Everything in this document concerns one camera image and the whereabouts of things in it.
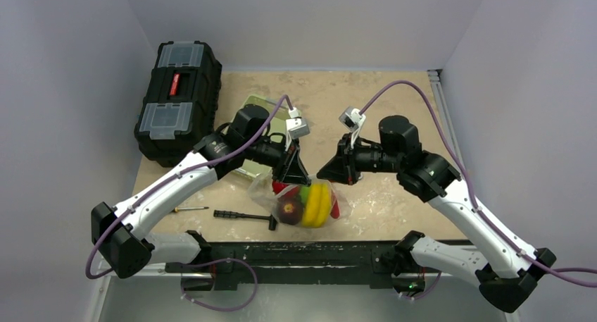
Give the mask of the red tomato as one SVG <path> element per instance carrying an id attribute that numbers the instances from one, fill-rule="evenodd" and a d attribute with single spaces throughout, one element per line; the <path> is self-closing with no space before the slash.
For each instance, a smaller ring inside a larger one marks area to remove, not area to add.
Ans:
<path id="1" fill-rule="evenodd" d="M 301 186 L 286 184 L 283 182 L 278 182 L 276 180 L 273 180 L 272 181 L 272 190 L 275 195 L 279 195 L 281 198 L 292 199 L 299 194 L 299 192 L 301 190 Z"/>

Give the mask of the clear zip top bag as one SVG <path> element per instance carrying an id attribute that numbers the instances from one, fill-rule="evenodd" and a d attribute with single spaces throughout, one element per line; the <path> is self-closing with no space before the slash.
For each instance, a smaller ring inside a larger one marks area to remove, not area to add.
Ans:
<path id="1" fill-rule="evenodd" d="M 270 173 L 258 175 L 248 196 L 283 225 L 319 229 L 348 218 L 352 207 L 336 185 L 310 177 L 309 185 L 276 181 Z"/>

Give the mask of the dark red apple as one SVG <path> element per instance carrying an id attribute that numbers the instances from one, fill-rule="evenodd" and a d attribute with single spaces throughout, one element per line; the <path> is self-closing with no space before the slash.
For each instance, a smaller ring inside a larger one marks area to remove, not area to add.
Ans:
<path id="1" fill-rule="evenodd" d="M 287 225 L 297 225 L 302 221 L 304 205 L 296 199 L 281 199 L 276 208 L 277 220 Z"/>

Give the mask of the red chili pepper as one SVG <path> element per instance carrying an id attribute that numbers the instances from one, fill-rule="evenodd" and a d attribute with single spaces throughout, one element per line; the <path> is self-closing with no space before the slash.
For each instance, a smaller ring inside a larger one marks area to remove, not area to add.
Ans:
<path id="1" fill-rule="evenodd" d="M 338 198 L 335 192 L 332 193 L 331 195 L 331 200 L 332 200 L 332 208 L 330 211 L 330 216 L 336 220 L 340 217 L 340 209 L 339 209 L 339 202 L 338 202 Z"/>

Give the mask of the yellow banana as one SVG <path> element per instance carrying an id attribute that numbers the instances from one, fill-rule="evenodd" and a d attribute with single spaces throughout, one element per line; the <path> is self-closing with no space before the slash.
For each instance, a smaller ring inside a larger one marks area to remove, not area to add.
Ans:
<path id="1" fill-rule="evenodd" d="M 330 186 L 325 182 L 312 184 L 303 209 L 301 225 L 307 228 L 321 228 L 332 210 Z"/>

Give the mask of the pale green perforated basket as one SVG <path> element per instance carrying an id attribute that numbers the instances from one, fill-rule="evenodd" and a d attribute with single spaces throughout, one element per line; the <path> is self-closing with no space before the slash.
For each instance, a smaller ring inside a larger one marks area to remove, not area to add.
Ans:
<path id="1" fill-rule="evenodd" d="M 276 103 L 277 100 L 269 99 L 259 94 L 250 94 L 243 103 L 243 106 L 255 104 L 262 106 L 271 113 Z M 267 131 L 267 136 L 270 137 L 273 142 L 280 143 L 285 138 L 286 120 L 290 119 L 288 112 L 287 103 L 283 101 L 280 108 L 275 112 L 274 118 L 270 122 L 270 128 Z M 243 165 L 236 169 L 234 173 L 249 180 L 253 180 L 261 173 L 268 173 L 270 170 L 271 167 L 260 165 L 254 161 L 245 160 Z"/>

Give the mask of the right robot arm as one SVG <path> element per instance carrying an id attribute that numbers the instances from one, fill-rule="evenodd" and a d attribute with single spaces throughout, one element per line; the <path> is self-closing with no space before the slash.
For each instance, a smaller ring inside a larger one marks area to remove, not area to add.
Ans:
<path id="1" fill-rule="evenodd" d="M 319 179 L 353 185 L 364 172 L 393 173 L 404 190 L 447 217 L 475 246 L 467 251 L 410 231 L 381 262 L 394 275 L 416 266 L 448 273 L 477 287 L 497 309 L 516 311 L 555 263 L 555 254 L 515 237 L 483 208 L 444 157 L 422 148 L 417 128 L 406 117 L 383 118 L 378 142 L 360 138 L 362 115 L 344 114 L 339 120 L 348 133 L 318 171 Z"/>

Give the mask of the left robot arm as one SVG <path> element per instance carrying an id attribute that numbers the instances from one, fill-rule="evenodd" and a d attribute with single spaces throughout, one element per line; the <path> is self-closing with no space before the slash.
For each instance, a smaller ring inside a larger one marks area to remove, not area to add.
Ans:
<path id="1" fill-rule="evenodd" d="M 274 142 L 266 135 L 273 115 L 262 106 L 244 106 L 230 124 L 203 137 L 152 185 L 114 206 L 96 205 L 91 212 L 93 253 L 100 253 L 119 278 L 153 263 L 180 263 L 193 272 L 206 269 L 210 253 L 197 232 L 168 235 L 153 234 L 152 229 L 191 195 L 246 160 L 269 166 L 278 182 L 309 185 L 299 139 L 310 130 L 298 109 L 289 109 L 289 115 L 282 141 Z"/>

